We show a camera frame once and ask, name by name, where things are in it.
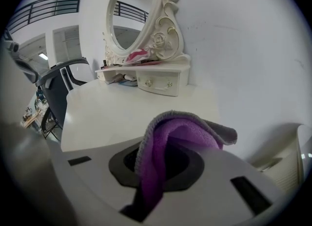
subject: microfiber cloth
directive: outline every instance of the microfiber cloth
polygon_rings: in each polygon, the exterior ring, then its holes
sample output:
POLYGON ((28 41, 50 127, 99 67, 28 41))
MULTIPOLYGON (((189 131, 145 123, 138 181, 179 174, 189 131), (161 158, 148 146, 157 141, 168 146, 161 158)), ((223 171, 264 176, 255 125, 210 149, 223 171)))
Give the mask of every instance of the microfiber cloth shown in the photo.
POLYGON ((234 129, 203 120, 193 113, 168 111, 155 117, 146 129, 135 163, 147 208, 153 208, 162 197, 162 186, 166 180, 165 149, 169 136, 217 149, 237 141, 234 129))

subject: black railing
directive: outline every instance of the black railing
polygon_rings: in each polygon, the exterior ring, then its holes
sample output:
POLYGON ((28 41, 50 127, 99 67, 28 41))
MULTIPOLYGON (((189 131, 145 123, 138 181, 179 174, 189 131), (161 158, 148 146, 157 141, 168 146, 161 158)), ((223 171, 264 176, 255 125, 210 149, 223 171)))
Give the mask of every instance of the black railing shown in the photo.
POLYGON ((79 12, 80 0, 38 0, 15 11, 9 20, 10 33, 41 19, 79 12))
POLYGON ((148 13, 124 2, 117 1, 114 8, 114 15, 145 23, 148 13))

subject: mirror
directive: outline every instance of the mirror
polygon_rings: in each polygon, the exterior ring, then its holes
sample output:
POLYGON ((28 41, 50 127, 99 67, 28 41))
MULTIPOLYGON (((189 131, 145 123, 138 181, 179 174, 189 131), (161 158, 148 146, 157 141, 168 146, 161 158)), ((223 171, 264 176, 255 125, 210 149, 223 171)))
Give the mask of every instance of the mirror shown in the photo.
POLYGON ((120 49, 128 49, 147 21, 152 0, 117 0, 114 7, 113 38, 120 49))

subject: ornate mirror frame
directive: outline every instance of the ornate mirror frame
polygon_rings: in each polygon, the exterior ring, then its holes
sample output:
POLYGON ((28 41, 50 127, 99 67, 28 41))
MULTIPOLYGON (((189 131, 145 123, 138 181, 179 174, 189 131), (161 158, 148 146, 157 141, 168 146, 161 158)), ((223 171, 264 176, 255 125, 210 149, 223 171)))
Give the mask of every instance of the ornate mirror frame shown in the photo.
POLYGON ((108 64, 122 64, 136 49, 151 50, 153 58, 165 62, 189 64, 190 56, 183 53, 184 41, 175 19, 178 0, 153 0, 148 19, 135 42, 128 49, 119 48, 114 40, 113 15, 117 0, 109 0, 104 37, 108 64))

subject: ceiling light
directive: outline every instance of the ceiling light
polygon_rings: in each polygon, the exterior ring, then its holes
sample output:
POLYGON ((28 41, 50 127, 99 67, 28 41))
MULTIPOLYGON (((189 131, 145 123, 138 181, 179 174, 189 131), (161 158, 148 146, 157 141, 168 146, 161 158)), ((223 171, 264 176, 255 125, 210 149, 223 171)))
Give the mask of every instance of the ceiling light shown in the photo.
POLYGON ((48 56, 46 56, 44 53, 39 54, 39 56, 45 60, 48 60, 48 56))

